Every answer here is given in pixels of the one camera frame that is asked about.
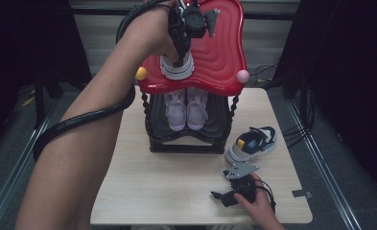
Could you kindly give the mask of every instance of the wooden table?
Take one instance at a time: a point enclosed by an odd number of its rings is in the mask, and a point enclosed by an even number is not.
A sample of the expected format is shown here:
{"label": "wooden table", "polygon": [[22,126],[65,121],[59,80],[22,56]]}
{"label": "wooden table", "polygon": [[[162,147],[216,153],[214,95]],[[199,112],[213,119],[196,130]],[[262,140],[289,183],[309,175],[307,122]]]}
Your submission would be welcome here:
{"label": "wooden table", "polygon": [[[152,153],[144,127],[140,90],[124,112],[113,159],[92,212],[92,224],[252,224],[239,205],[225,208],[211,191],[230,191],[223,170],[231,165],[223,154]],[[301,185],[285,145],[267,93],[245,88],[239,97],[229,148],[248,127],[274,127],[278,132],[275,149],[253,159],[257,173],[272,188],[282,223],[308,223],[312,214],[305,197],[294,198]],[[202,142],[186,137],[174,143]]]}

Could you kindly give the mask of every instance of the shoe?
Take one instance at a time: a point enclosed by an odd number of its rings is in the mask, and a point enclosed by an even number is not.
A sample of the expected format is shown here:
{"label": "shoe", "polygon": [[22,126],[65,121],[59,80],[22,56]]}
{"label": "shoe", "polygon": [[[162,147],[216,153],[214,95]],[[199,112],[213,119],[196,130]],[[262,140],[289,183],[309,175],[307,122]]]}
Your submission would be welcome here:
{"label": "shoe", "polygon": [[231,164],[248,163],[254,156],[263,156],[275,147],[277,135],[270,126],[255,128],[238,137],[236,143],[224,154]]}
{"label": "shoe", "polygon": [[172,131],[181,131],[185,127],[185,89],[164,94],[165,116]]}
{"label": "shoe", "polygon": [[160,57],[161,73],[169,80],[184,80],[192,75],[194,71],[194,60],[191,52],[188,52],[184,58],[184,64],[174,67],[173,63],[166,57]]}
{"label": "shoe", "polygon": [[199,130],[208,119],[206,113],[206,102],[208,101],[208,92],[196,88],[187,88],[187,124],[193,130]]}

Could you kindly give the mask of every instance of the orange ball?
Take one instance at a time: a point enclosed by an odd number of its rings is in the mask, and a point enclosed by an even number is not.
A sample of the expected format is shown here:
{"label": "orange ball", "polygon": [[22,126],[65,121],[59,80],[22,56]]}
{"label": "orange ball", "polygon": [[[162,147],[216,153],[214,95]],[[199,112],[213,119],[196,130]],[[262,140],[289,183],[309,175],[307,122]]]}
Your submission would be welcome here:
{"label": "orange ball", "polygon": [[140,66],[137,70],[137,73],[136,73],[136,79],[141,81],[141,80],[144,80],[146,77],[147,77],[147,70],[146,68]]}

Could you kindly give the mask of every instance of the red shelf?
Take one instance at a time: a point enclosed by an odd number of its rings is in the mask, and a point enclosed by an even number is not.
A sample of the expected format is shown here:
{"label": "red shelf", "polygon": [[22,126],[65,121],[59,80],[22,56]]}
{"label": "red shelf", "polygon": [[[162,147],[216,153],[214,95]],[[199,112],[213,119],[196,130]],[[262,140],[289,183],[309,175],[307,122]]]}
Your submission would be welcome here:
{"label": "red shelf", "polygon": [[200,9],[202,12],[213,9],[221,12],[213,38],[206,33],[201,39],[192,39],[193,74],[185,80],[168,80],[161,73],[160,58],[148,57],[143,62],[148,76],[138,82],[143,92],[163,94],[189,86],[223,96],[242,92],[245,85],[236,79],[240,70],[247,70],[242,48],[242,5],[237,0],[204,0],[200,1]]}

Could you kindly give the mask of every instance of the human hand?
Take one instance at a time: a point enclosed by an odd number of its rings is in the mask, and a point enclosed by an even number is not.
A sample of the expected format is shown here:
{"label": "human hand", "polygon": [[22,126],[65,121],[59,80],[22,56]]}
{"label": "human hand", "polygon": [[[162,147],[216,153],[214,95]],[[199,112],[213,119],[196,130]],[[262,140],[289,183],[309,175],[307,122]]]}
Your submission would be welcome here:
{"label": "human hand", "polygon": [[[256,173],[252,173],[251,176],[255,179],[256,186],[264,187],[260,177]],[[275,217],[272,211],[269,196],[264,190],[256,189],[256,199],[253,203],[249,203],[242,195],[236,193],[233,195],[242,207],[244,207],[250,217],[264,229],[284,229],[283,225]]]}
{"label": "human hand", "polygon": [[168,34],[169,8],[175,6],[177,1],[171,0],[144,12],[130,23],[122,40],[129,41],[145,57],[166,55],[170,60],[177,61],[177,49]]}

